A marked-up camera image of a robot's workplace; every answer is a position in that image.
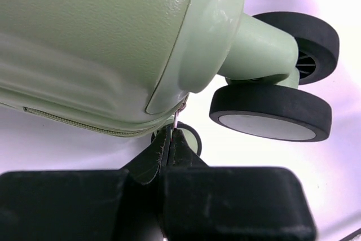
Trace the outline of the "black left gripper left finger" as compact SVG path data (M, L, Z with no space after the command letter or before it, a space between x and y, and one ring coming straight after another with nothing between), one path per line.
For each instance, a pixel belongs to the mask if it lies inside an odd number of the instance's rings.
M170 129L121 169L1 175L2 240L162 240L157 177Z

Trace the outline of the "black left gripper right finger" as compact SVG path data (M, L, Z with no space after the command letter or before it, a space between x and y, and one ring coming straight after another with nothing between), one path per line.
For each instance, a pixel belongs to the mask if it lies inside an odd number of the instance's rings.
M169 240L315 240L302 185L280 167L211 167L175 130L161 170Z

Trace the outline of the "green hardshell suitcase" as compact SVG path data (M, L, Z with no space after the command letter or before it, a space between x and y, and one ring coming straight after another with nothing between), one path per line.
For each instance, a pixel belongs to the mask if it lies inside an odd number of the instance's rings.
M244 134L320 142L332 110L298 87L328 77L340 42L317 17L244 12L246 0L1 0L1 105L201 153L177 121L219 75L209 116Z

